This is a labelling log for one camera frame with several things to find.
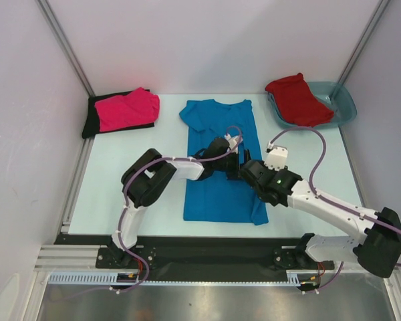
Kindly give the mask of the blue t shirt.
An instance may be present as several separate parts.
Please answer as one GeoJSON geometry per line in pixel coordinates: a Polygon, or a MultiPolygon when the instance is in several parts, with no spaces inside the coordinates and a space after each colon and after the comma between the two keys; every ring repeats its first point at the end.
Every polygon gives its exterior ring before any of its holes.
{"type": "MultiPolygon", "coordinates": [[[[180,118],[188,126],[189,156],[206,148],[214,138],[227,132],[235,136],[240,130],[243,141],[239,150],[248,150],[254,159],[262,159],[250,100],[235,104],[189,100],[180,118]]],[[[229,180],[220,171],[203,181],[186,182],[184,220],[254,225],[269,222],[265,204],[254,190],[242,180],[229,180]]]]}

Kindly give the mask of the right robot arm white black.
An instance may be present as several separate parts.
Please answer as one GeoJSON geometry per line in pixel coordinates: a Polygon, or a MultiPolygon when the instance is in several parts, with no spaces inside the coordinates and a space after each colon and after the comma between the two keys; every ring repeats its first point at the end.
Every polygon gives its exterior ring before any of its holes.
{"type": "Polygon", "coordinates": [[[389,278],[401,255],[401,221],[387,207],[375,211],[356,207],[322,191],[287,168],[268,169],[250,160],[239,176],[260,200],[304,211],[343,231],[345,237],[313,235],[295,251],[295,261],[311,268],[318,261],[352,261],[380,278],[389,278]]]}

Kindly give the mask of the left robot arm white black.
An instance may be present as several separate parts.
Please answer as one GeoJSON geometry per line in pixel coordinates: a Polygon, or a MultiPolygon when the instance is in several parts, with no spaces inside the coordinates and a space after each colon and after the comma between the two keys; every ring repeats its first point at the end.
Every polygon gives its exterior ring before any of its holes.
{"type": "Polygon", "coordinates": [[[136,258],[134,247],[138,230],[147,208],[153,205],[172,180],[187,180],[186,218],[194,221],[210,221],[216,217],[225,202],[219,201],[227,192],[212,191],[212,178],[218,187],[228,187],[225,180],[240,180],[241,169],[251,161],[250,150],[243,147],[243,137],[226,134],[216,137],[206,148],[194,155],[171,157],[160,154],[156,149],[148,149],[122,176],[124,207],[118,227],[112,234],[116,245],[111,259],[118,266],[129,266],[136,258]]]}

